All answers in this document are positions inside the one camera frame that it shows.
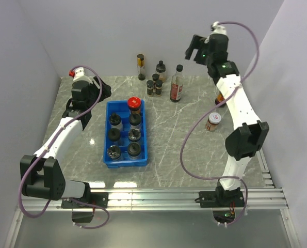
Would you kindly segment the black cap bottle front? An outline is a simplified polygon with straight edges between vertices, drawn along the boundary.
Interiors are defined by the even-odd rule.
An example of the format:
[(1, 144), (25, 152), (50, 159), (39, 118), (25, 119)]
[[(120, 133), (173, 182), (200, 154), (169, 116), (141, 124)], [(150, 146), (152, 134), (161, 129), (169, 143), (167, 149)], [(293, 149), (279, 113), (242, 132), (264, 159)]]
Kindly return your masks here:
[(128, 132), (128, 140), (131, 143), (138, 143), (141, 140), (141, 132), (139, 129), (130, 129)]

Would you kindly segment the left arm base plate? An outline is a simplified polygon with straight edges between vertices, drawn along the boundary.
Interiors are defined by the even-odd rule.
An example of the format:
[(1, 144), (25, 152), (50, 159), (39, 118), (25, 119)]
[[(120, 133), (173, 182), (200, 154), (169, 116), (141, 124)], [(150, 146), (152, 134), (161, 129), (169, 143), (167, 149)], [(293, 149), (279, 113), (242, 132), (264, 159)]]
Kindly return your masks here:
[(73, 200), (62, 200), (61, 208), (63, 209), (79, 209), (79, 208), (90, 208), (86, 204), (97, 205), (99, 207), (106, 208), (108, 202), (108, 193), (98, 192), (98, 193), (89, 193), (87, 196), (82, 198), (76, 198), (80, 203), (76, 203)]

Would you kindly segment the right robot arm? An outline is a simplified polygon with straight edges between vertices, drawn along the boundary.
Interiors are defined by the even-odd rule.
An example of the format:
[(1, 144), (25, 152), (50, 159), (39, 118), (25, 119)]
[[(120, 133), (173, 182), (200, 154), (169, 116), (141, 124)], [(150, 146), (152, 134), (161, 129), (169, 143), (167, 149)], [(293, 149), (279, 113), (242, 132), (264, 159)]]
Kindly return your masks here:
[(240, 189), (245, 169), (259, 151), (269, 131), (267, 122), (262, 122), (253, 110), (241, 83), (240, 73), (234, 62), (228, 60), (228, 37), (211, 34), (209, 38), (194, 35), (185, 58), (207, 67), (233, 121), (233, 132), (225, 140), (228, 153), (224, 172), (217, 181), (214, 192), (200, 192), (200, 204), (204, 207), (243, 207), (245, 200)]

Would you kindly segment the knob lid jar white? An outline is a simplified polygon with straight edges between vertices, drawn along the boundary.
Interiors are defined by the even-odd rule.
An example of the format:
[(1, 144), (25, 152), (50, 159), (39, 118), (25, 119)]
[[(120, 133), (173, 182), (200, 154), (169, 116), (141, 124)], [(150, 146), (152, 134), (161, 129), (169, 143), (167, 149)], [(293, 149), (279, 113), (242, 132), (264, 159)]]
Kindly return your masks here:
[(127, 153), (132, 160), (139, 160), (142, 158), (141, 146), (138, 143), (129, 143)]

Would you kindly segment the red lid jar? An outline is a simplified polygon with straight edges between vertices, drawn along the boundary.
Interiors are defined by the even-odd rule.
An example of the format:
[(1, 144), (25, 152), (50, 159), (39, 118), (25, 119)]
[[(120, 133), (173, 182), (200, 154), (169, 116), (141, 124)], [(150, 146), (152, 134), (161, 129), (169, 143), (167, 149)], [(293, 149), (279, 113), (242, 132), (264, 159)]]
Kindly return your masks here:
[(141, 113), (141, 99), (138, 97), (130, 97), (127, 101), (127, 106), (131, 114)]
[(219, 89), (216, 89), (215, 93), (216, 93), (215, 105), (218, 105), (224, 101), (224, 96)]

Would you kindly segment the blue divided plastic bin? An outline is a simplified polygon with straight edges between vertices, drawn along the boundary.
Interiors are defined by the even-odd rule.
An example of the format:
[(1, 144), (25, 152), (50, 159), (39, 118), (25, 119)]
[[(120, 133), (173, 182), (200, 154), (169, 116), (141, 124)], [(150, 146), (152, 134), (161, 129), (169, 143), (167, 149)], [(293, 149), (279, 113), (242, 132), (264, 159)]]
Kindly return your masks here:
[[(122, 118), (123, 130), (121, 131), (121, 142), (120, 144), (114, 144), (107, 137), (107, 132), (111, 129), (109, 124), (109, 117), (112, 112), (116, 112)], [(146, 124), (146, 110), (145, 102), (141, 100), (141, 121), (142, 128), (141, 140), (138, 144), (141, 146), (142, 158), (139, 160), (132, 160), (129, 158), (127, 153), (127, 147), (130, 143), (128, 140), (128, 132), (131, 129), (128, 117), (130, 115), (129, 108), (127, 106), (127, 100), (124, 101), (109, 101), (106, 105), (106, 121), (105, 121), (105, 137), (104, 137), (104, 148), (103, 148), (103, 162), (108, 168), (122, 168), (122, 167), (141, 167), (147, 166), (148, 164), (148, 139), (147, 139), (147, 124)], [(111, 145), (118, 145), (121, 148), (123, 154), (123, 160), (112, 161), (107, 156), (107, 148)]]

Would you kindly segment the black cap bottle back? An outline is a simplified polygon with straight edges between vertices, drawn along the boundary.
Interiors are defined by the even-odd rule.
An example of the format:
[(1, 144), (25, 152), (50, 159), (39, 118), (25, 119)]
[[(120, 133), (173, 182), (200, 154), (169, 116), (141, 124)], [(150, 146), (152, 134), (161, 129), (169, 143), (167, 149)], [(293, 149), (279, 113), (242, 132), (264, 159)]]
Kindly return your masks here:
[(121, 142), (121, 131), (117, 128), (111, 128), (107, 132), (107, 137), (114, 144), (120, 144), (120, 142)]

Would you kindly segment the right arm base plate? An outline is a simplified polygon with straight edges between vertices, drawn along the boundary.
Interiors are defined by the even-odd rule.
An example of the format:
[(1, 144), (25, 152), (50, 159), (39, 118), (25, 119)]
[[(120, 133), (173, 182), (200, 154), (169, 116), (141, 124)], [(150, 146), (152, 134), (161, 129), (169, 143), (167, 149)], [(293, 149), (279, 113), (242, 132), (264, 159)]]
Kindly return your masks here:
[(199, 197), (195, 199), (201, 208), (228, 208), (228, 207), (244, 207), (245, 199), (242, 191), (200, 191)]

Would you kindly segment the shaker jar white powder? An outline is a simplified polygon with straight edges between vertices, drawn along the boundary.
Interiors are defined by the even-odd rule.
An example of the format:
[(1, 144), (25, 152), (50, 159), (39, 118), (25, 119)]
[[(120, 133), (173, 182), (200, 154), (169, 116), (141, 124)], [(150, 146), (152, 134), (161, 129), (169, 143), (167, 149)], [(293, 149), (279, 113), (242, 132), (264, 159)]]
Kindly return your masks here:
[(111, 145), (107, 148), (107, 156), (112, 161), (123, 160), (123, 154), (121, 148), (118, 145)]

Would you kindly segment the tall clear sauce bottle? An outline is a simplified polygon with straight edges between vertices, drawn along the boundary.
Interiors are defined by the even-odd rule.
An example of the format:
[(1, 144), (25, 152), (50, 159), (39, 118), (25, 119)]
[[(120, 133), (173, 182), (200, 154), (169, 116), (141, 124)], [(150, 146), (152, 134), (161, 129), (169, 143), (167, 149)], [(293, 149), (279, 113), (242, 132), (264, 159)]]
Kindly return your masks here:
[(183, 84), (184, 84), (183, 65), (179, 64), (176, 67), (176, 73), (172, 76), (171, 79), (170, 100), (172, 102), (180, 101), (183, 90)]

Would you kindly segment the black cap bottle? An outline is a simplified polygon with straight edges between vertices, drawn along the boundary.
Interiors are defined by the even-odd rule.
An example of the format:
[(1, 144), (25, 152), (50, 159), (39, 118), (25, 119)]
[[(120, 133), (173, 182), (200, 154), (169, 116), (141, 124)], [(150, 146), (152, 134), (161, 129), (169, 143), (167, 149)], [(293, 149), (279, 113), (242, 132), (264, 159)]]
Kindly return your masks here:
[(141, 132), (139, 129), (130, 129), (128, 132), (128, 140), (131, 143), (138, 143), (141, 140)]
[(107, 132), (107, 137), (114, 144), (120, 144), (120, 142), (121, 142), (121, 131), (117, 128), (111, 128)]

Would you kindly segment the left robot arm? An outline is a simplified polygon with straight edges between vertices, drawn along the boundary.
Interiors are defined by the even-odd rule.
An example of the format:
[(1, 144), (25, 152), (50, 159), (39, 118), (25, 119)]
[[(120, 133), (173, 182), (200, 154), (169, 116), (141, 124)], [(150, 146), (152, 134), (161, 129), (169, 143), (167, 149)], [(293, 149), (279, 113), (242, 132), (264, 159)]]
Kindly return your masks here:
[(20, 160), (21, 195), (47, 200), (71, 197), (79, 207), (86, 208), (92, 202), (89, 184), (66, 180), (60, 164), (70, 145), (86, 128), (92, 106), (110, 97), (111, 87), (98, 76), (76, 76), (71, 94), (51, 137), (34, 155), (25, 155)]

